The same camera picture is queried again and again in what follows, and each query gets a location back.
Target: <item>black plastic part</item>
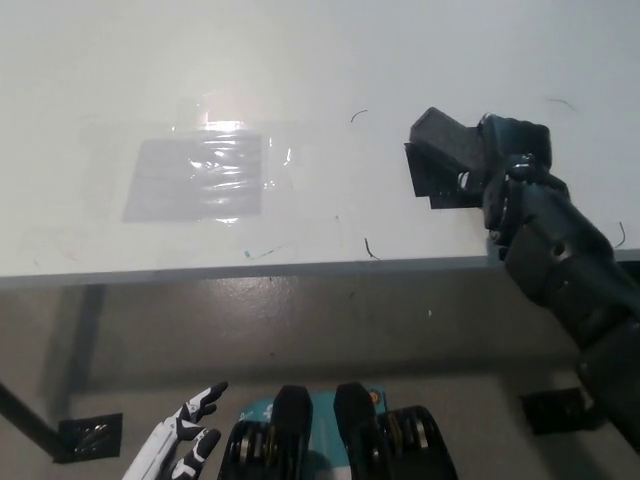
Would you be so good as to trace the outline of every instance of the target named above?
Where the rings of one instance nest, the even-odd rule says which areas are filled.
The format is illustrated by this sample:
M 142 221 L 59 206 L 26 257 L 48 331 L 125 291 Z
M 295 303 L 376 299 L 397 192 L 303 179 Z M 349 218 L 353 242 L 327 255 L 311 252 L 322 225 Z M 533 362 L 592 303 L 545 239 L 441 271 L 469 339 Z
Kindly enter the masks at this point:
M 236 423 L 218 479 L 300 480 L 312 419 L 313 404 L 307 389 L 282 387 L 273 402 L 270 423 Z
M 63 420 L 58 427 L 60 439 L 71 448 L 71 458 L 54 458 L 56 463 L 84 462 L 120 456 L 122 414 Z
M 640 453 L 640 323 L 630 318 L 580 355 L 576 371 L 596 404 Z
M 536 392 L 520 401 L 534 435 L 594 430 L 604 423 L 598 408 L 587 408 L 580 388 Z
M 438 425 L 424 407 L 375 415 L 367 390 L 351 383 L 338 387 L 334 412 L 353 480 L 457 479 Z
M 551 135 L 544 125 L 486 115 L 479 123 L 483 165 L 489 174 L 505 168 L 510 156 L 532 155 L 545 170 L 551 169 Z
M 338 385 L 333 400 L 338 431 L 342 442 L 347 444 L 351 436 L 376 416 L 371 395 L 360 383 Z
M 485 175 L 476 128 L 465 127 L 430 108 L 411 127 L 405 147 L 415 195 L 429 197 L 431 208 L 482 205 Z M 462 173 L 470 173 L 464 189 L 459 186 Z
M 524 221 L 505 258 L 507 273 L 549 308 L 582 348 L 626 319 L 640 318 L 640 295 L 615 263 L 608 240 L 559 192 L 528 186 Z

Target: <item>robotic arm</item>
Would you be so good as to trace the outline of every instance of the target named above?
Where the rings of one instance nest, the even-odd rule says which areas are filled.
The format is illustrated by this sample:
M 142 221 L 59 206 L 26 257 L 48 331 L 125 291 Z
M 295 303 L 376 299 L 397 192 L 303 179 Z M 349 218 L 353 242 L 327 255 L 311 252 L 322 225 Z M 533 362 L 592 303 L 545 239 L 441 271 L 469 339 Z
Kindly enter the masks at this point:
M 124 474 L 123 480 L 197 480 L 207 457 L 218 441 L 220 432 L 208 430 L 196 422 L 216 410 L 215 401 L 227 389 L 227 383 L 207 388 L 186 402 L 174 415 L 167 417 L 153 430 L 135 460 Z M 180 442 L 195 441 L 184 458 L 170 467 Z
M 581 382 L 640 452 L 640 290 L 551 175 L 549 129 L 496 115 L 467 128 L 432 108 L 407 147 L 449 191 L 482 207 L 507 273 L 580 347 Z

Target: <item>white table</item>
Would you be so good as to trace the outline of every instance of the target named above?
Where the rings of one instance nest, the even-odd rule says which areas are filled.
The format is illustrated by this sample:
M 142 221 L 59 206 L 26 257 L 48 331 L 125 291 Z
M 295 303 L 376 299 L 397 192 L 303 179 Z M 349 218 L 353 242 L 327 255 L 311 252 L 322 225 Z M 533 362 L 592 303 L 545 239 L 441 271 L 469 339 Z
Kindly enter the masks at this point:
M 620 259 L 640 258 L 638 2 L 10 0 L 0 13 L 1 286 L 486 264 L 480 211 L 414 197 L 403 143 L 430 106 L 548 125 L 553 173 L 613 244 L 623 222 Z M 235 210 L 198 203 L 185 153 L 220 128 L 259 145 Z M 174 184 L 174 168 L 193 175 Z M 204 171 L 207 194 L 223 188 Z M 158 184 L 193 198 L 172 205 Z

